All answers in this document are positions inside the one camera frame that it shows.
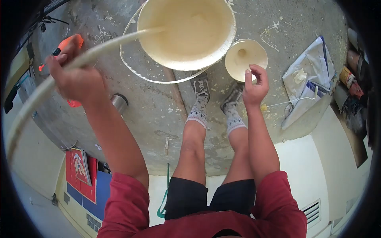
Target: blue board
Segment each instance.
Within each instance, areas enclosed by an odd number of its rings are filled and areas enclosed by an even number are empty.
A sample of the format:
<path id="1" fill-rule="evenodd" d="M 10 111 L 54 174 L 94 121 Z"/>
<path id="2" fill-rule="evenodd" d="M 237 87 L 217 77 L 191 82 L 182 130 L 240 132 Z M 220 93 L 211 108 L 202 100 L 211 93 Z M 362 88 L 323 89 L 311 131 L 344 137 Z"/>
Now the blue board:
<path id="1" fill-rule="evenodd" d="M 104 219 L 104 207 L 110 197 L 111 174 L 98 171 L 96 179 L 96 204 L 83 197 L 83 207 L 99 220 Z"/>
<path id="2" fill-rule="evenodd" d="M 79 204 L 82 205 L 82 194 L 78 192 L 72 185 L 67 183 L 67 188 L 66 188 L 67 193 L 74 198 Z"/>

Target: orange spray bottle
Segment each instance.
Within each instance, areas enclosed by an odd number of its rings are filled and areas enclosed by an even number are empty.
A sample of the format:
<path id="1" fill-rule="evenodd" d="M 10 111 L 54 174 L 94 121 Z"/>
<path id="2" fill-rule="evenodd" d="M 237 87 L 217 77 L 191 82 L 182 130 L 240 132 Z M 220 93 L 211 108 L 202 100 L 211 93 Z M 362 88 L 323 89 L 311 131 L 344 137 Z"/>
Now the orange spray bottle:
<path id="1" fill-rule="evenodd" d="M 78 48 L 80 49 L 82 47 L 82 44 L 83 44 L 83 38 L 81 37 L 80 34 L 74 34 L 68 38 L 66 38 L 65 40 L 61 41 L 61 43 L 58 45 L 57 49 L 52 53 L 52 55 L 54 57 L 57 57 L 61 51 L 67 46 L 67 44 L 69 43 L 69 41 L 73 38 L 73 37 L 76 37 L 78 38 L 78 42 L 79 42 L 79 45 L 78 45 Z M 38 67 L 38 70 L 41 72 L 42 71 L 42 68 L 45 66 L 45 64 L 43 64 L 42 66 L 39 66 Z"/>
<path id="2" fill-rule="evenodd" d="M 67 44 L 69 43 L 69 41 L 73 38 L 73 37 L 77 37 L 78 38 L 78 42 L 79 42 L 79 45 L 78 45 L 78 48 L 80 49 L 82 47 L 82 44 L 83 44 L 83 38 L 81 37 L 80 34 L 74 34 L 68 38 L 66 38 L 65 40 L 61 41 L 61 43 L 58 45 L 57 49 L 53 52 L 53 56 L 54 57 L 57 57 L 61 51 L 67 46 Z M 38 70 L 39 71 L 42 71 L 42 68 L 45 66 L 45 64 L 43 64 L 42 66 L 39 66 L 38 67 Z M 77 102 L 75 100 L 67 100 L 67 103 L 71 106 L 71 107 L 79 107 L 81 106 L 81 103 L 80 102 Z"/>

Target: foot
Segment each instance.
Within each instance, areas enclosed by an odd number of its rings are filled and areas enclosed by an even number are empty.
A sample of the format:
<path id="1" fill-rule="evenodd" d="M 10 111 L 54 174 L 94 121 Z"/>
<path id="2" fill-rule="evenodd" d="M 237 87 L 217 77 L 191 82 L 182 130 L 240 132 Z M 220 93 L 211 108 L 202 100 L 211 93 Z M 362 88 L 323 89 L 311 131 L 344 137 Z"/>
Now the foot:
<path id="1" fill-rule="evenodd" d="M 229 94 L 229 96 L 225 99 L 225 101 L 221 104 L 221 110 L 226 115 L 227 110 L 230 108 L 235 108 L 238 105 L 238 102 L 242 98 L 242 92 L 245 88 L 245 85 L 243 83 L 236 83 L 233 86 L 232 92 Z"/>
<path id="2" fill-rule="evenodd" d="M 210 93 L 208 85 L 208 76 L 205 72 L 203 72 L 197 77 L 192 78 L 190 80 L 190 84 L 192 85 L 193 91 L 196 94 L 196 98 L 207 97 L 209 102 Z"/>

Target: black shorts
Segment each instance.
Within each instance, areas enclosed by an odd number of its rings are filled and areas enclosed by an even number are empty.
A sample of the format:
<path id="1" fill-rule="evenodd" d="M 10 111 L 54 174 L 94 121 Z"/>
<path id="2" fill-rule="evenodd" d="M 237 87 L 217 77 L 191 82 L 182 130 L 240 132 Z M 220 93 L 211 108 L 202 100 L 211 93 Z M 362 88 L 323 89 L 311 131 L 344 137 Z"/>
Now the black shorts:
<path id="1" fill-rule="evenodd" d="M 235 211 L 250 216 L 255 201 L 254 179 L 227 183 L 217 188 L 207 206 L 208 189 L 197 182 L 173 177 L 168 186 L 165 219 L 177 219 L 202 211 Z"/>

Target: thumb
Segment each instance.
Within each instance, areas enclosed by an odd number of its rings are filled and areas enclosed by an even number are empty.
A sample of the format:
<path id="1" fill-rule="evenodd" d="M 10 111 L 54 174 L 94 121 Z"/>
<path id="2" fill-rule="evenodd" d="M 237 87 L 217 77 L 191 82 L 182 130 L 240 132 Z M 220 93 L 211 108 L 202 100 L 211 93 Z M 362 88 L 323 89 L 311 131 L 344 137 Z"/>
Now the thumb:
<path id="1" fill-rule="evenodd" d="M 62 65 L 67 60 L 67 54 L 59 54 L 55 58 L 58 61 L 58 63 Z"/>
<path id="2" fill-rule="evenodd" d="M 64 70 L 62 69 L 62 67 L 59 64 L 59 62 L 53 56 L 46 57 L 45 61 L 46 61 L 46 64 L 48 65 L 48 67 L 49 67 L 50 75 L 56 81 L 60 81 L 62 76 L 63 76 Z"/>
<path id="3" fill-rule="evenodd" d="M 250 70 L 245 71 L 245 87 L 252 87 L 253 86 L 253 76 L 251 75 Z"/>

